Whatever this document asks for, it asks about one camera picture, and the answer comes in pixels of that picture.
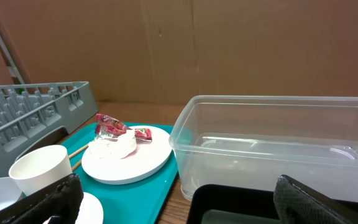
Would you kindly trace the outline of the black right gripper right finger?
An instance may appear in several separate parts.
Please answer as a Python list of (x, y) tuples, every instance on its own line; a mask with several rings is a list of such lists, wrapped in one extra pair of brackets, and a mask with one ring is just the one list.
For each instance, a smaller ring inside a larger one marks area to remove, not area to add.
[(358, 224), (357, 211), (287, 175), (278, 178), (273, 201), (282, 223)]

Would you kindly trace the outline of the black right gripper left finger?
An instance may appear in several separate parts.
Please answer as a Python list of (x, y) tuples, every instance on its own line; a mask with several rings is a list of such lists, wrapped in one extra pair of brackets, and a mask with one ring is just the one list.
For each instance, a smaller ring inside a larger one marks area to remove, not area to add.
[(84, 196), (78, 174), (64, 178), (0, 211), (0, 224), (74, 223)]

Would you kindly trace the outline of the white paper cup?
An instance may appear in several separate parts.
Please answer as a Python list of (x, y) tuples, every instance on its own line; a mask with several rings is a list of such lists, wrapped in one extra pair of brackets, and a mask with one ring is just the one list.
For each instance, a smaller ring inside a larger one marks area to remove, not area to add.
[(29, 196), (72, 173), (66, 147), (51, 145), (36, 149), (15, 161), (9, 177)]

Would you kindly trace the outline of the red snack wrapper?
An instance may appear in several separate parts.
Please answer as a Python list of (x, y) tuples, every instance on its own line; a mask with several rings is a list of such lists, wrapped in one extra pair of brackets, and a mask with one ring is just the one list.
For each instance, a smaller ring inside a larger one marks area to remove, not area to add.
[(95, 133), (98, 137), (117, 139), (119, 136), (127, 134), (129, 131), (134, 132), (136, 139), (148, 142), (152, 141), (152, 132), (149, 128), (130, 128), (118, 119), (108, 115), (100, 113), (96, 115)]

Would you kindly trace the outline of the pink small bowl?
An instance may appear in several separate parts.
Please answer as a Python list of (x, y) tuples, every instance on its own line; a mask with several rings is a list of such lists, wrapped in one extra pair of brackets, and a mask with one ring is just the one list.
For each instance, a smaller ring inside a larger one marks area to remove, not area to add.
[(94, 195), (85, 192), (75, 224), (102, 224), (103, 220), (101, 202)]

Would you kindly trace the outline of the white tissue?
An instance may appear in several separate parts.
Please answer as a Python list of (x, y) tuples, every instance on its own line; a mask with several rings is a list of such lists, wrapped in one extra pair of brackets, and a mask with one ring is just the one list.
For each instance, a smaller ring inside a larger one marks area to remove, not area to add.
[(98, 159), (123, 159), (134, 152), (136, 148), (134, 130), (128, 130), (119, 136), (100, 134), (88, 144), (90, 154)]

